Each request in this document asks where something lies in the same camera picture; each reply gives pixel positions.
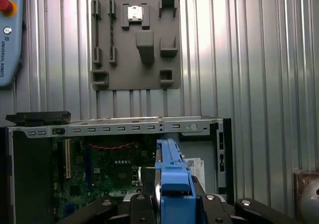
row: motherboard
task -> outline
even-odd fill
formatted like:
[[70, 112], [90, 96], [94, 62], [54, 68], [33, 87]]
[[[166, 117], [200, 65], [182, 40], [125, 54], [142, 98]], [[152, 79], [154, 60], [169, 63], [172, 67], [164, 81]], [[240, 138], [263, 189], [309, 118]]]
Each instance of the motherboard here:
[[154, 169], [156, 136], [77, 137], [53, 144], [53, 211], [55, 222], [97, 198], [143, 191], [143, 180]]

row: screw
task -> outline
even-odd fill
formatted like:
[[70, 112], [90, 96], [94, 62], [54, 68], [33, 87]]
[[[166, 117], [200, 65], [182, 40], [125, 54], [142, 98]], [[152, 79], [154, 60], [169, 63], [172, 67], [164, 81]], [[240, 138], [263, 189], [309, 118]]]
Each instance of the screw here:
[[215, 197], [213, 195], [207, 195], [206, 198], [209, 199], [209, 200], [214, 200], [215, 199]]
[[224, 222], [224, 220], [221, 219], [221, 218], [216, 218], [215, 221], [216, 221], [217, 223], [223, 223], [223, 222]]
[[248, 200], [242, 200], [241, 203], [244, 204], [245, 206], [250, 206], [251, 204], [250, 201]]
[[104, 202], [102, 205], [104, 205], [104, 206], [108, 206], [108, 205], [110, 205], [110, 204], [112, 204], [112, 203], [111, 203], [111, 202], [106, 201], [106, 202]]
[[5, 35], [9, 35], [11, 32], [12, 32], [12, 29], [10, 28], [10, 27], [5, 27], [4, 29], [3, 29], [3, 32], [4, 32], [4, 34]]

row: white label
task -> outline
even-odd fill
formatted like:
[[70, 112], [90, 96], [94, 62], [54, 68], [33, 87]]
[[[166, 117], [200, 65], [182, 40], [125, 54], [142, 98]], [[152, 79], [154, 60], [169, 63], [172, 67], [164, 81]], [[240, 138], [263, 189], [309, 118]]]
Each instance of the white label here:
[[205, 172], [204, 172], [204, 161], [200, 158], [185, 158], [184, 161], [189, 166], [191, 174], [199, 180], [201, 187], [205, 192]]

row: pci slot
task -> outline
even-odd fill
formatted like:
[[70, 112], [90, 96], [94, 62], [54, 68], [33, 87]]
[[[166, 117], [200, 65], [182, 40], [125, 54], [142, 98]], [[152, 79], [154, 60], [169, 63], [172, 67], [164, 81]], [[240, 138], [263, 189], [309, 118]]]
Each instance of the pci slot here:
[[72, 140], [65, 140], [65, 178], [70, 179], [72, 176]]

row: metal panel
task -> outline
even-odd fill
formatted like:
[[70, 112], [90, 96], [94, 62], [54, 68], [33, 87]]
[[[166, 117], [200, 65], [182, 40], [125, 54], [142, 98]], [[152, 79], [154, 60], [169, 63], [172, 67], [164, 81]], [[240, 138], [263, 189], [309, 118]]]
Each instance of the metal panel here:
[[0, 92], [0, 125], [61, 109], [73, 120], [230, 117], [237, 197], [292, 215], [293, 171], [319, 169], [318, 0], [179, 1], [181, 89], [96, 93], [90, 0], [26, 0], [23, 67]]

